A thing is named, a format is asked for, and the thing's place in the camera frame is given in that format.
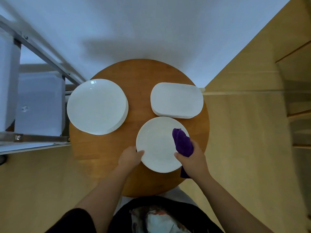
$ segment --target purple towel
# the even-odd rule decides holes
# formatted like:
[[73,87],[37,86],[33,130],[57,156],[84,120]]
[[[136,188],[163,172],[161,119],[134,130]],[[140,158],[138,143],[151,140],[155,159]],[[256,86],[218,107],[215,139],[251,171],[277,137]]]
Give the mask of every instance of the purple towel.
[[[182,154],[183,156],[190,157],[190,155],[192,155],[194,150],[190,138],[187,137],[184,131],[180,128],[174,128],[172,135],[177,152]],[[188,176],[188,174],[184,170],[184,167],[181,167],[180,177],[190,178],[190,176]]]

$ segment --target wooden tabletop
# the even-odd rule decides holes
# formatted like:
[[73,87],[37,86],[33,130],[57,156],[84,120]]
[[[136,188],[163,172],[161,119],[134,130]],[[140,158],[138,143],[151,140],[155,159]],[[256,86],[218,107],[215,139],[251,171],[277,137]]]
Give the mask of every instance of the wooden tabletop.
[[[122,151],[136,144],[139,129],[148,120],[157,117],[152,112],[150,93],[161,82],[194,85],[182,72],[163,62],[147,59],[127,60],[115,63],[92,79],[104,78],[118,84],[128,100],[125,122],[114,132],[92,135],[78,130],[70,123],[70,140],[73,154],[92,178],[100,179],[118,164]],[[199,115],[191,119],[176,119],[187,129],[190,138],[196,140],[203,151],[207,146],[209,118],[206,105]],[[180,168],[170,173],[158,173],[140,163],[128,177],[123,196],[140,197],[166,192],[181,182]]]

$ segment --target right hand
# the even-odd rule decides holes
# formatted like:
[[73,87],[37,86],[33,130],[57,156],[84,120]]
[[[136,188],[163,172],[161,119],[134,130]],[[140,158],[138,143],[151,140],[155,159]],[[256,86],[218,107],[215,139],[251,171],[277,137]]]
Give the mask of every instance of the right hand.
[[210,177],[206,158],[196,141],[191,140],[194,151],[190,157],[185,157],[180,153],[174,153],[176,159],[181,162],[186,173],[195,181],[201,178]]

